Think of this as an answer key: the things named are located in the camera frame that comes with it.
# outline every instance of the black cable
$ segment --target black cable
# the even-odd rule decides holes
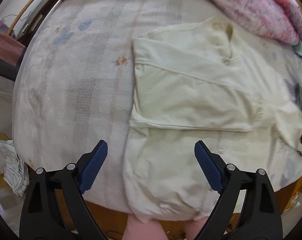
[[[107,231],[105,231],[105,235],[106,235],[106,237],[107,237],[107,238],[109,238],[109,233],[115,233],[115,234],[118,234],[118,235],[120,235],[120,236],[121,236],[121,238],[122,238],[122,236],[123,236],[123,234],[122,234],[122,233],[117,232],[117,231],[115,231],[115,230],[107,230]]]
[[[29,14],[27,15],[27,17],[23,18],[23,19],[19,19],[20,21],[24,21],[25,19],[29,18],[30,15],[32,14],[32,12],[30,11]],[[8,16],[17,16],[17,14],[9,14],[9,15],[6,15],[2,18],[1,22],[3,21],[4,18],[8,17]]]
[[[10,101],[7,101],[5,97],[3,97],[3,96],[1,96],[1,95],[0,95],[0,97],[3,98],[6,102],[8,102],[8,103],[10,103],[10,104],[12,103],[12,102],[10,102]]]
[[[178,237],[173,237],[173,238],[169,238],[169,240],[180,240],[180,239],[186,239],[186,234],[185,233],[182,233],[180,234],[180,236]]]

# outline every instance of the folded shirt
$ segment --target folded shirt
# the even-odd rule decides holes
[[[203,201],[210,187],[193,152],[198,140],[226,162],[254,172],[265,168],[271,138],[302,152],[302,112],[280,74],[242,35],[231,21],[213,17],[134,39],[124,182],[140,220],[210,214]],[[233,148],[213,144],[217,136]]]

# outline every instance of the blue gripper pad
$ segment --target blue gripper pad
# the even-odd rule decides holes
[[[93,182],[106,159],[107,154],[108,145],[103,141],[98,149],[96,149],[93,157],[87,163],[80,175],[80,185],[78,187],[78,190],[82,194],[84,194],[86,190],[91,189]]]
[[[221,194],[224,188],[222,183],[222,174],[200,141],[198,141],[194,146],[194,154],[210,184],[210,187]]]

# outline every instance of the metal screw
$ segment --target metal screw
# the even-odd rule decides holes
[[[42,174],[43,171],[44,171],[43,168],[38,168],[38,169],[36,170],[36,174]]]
[[[259,173],[260,175],[265,175],[265,174],[266,174],[266,171],[263,170],[263,169],[259,169],[259,170],[258,170],[258,173]]]
[[[69,163],[68,166],[66,167],[69,171],[74,170],[75,164],[74,163]]]
[[[234,171],[235,170],[235,166],[233,164],[228,164],[227,168],[229,171]]]

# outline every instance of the mattress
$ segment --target mattress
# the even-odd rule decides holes
[[[84,198],[131,213],[123,155],[133,102],[132,38],[156,27],[221,14],[210,0],[60,2],[32,39],[15,83],[13,139],[18,155],[33,169],[58,170],[105,140],[108,157]],[[270,51],[268,43],[276,41],[259,40],[263,57],[285,57],[283,64],[273,65],[294,100],[295,84],[302,86],[302,63],[291,47],[278,45]],[[302,176],[302,157],[280,140],[270,145],[267,163],[275,190]],[[212,208],[214,202],[207,205]]]

